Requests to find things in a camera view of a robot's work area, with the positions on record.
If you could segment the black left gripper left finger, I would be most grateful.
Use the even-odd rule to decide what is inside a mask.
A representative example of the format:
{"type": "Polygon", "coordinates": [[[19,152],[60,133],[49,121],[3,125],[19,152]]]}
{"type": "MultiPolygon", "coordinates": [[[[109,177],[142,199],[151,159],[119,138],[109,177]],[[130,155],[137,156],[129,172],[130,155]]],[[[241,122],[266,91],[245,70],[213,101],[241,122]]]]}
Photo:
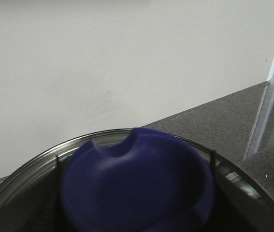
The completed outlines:
{"type": "Polygon", "coordinates": [[[53,232],[62,164],[37,157],[0,184],[0,232],[53,232]]]}

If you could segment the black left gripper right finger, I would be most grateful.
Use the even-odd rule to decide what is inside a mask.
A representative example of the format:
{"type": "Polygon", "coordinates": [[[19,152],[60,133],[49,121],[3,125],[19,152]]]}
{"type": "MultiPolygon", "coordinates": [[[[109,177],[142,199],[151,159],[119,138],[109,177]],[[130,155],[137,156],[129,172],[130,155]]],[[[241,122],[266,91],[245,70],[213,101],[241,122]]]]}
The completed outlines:
{"type": "Polygon", "coordinates": [[[243,170],[216,151],[210,151],[216,183],[244,219],[259,232],[274,232],[274,201],[243,170]]]}

